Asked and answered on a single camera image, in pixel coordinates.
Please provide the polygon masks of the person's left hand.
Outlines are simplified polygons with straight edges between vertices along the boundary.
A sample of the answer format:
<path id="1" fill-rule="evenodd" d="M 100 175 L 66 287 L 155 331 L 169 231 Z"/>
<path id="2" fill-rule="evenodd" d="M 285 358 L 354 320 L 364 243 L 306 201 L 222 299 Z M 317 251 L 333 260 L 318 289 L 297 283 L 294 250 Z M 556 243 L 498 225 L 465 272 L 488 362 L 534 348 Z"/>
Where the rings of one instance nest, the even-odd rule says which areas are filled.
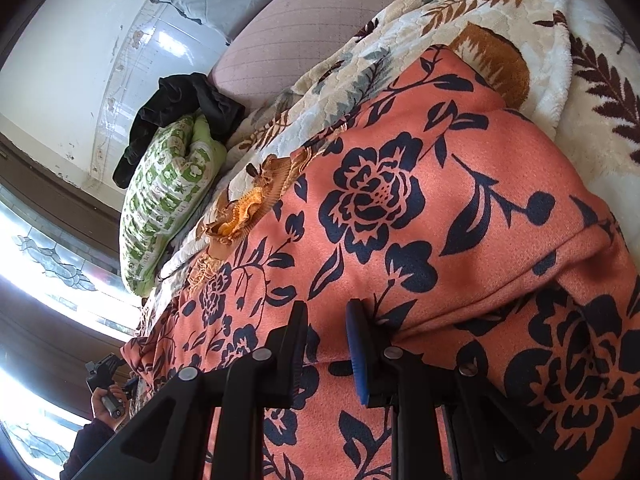
<path id="1" fill-rule="evenodd" d="M 110 412 L 103 403 L 103 398 L 107 396 L 107 393 L 111 393 L 122 404 L 122 414 L 119 418 L 114 418 L 110 415 Z M 107 389 L 95 388 L 91 395 L 91 407 L 93 412 L 93 418 L 104 422 L 104 424 L 116 431 L 118 427 L 126 420 L 128 415 L 129 401 L 126 398 L 126 394 L 122 387 L 117 384 L 110 385 Z"/>

